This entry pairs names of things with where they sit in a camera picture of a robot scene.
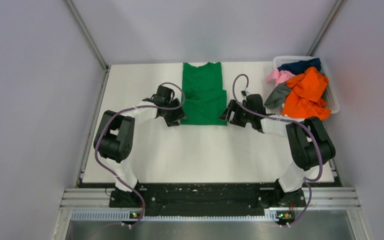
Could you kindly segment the green t shirt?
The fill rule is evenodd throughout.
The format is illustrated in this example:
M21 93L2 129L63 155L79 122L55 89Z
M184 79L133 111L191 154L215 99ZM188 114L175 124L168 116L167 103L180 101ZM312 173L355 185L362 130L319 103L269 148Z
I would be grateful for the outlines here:
M183 63L182 90L185 96L182 108L187 117L180 121L182 125L227 125L219 119L227 108L227 91L220 62L201 66Z

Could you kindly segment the orange t shirt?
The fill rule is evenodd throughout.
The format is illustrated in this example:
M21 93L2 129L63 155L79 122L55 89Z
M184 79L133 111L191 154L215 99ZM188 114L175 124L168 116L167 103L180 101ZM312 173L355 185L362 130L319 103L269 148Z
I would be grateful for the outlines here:
M329 79L315 67L309 67L304 73L290 78L285 83L291 92L285 98L283 116L295 119L318 117L322 121L330 117L332 111L323 100Z

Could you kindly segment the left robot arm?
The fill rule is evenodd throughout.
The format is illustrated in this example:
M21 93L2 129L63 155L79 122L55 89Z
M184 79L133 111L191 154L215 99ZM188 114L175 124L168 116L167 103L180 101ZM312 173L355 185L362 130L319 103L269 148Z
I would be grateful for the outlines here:
M142 208L144 197L136 189L139 182L128 159L133 150L135 129L150 120L163 118L167 127L177 127L187 119L183 101L175 97L178 85L164 82L156 93L139 104L118 112L106 110L100 120L93 142L95 161L115 178L110 207Z

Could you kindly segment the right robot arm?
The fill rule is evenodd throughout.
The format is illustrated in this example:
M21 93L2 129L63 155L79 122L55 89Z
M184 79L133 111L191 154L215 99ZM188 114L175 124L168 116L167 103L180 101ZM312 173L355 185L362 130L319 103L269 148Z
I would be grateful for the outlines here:
M249 140L246 147L273 182L272 189L258 196L259 204L267 208L303 201L303 185L320 179L323 166L336 154L321 119L268 113L261 95L245 91L242 95L241 101L229 101L219 120L261 137Z

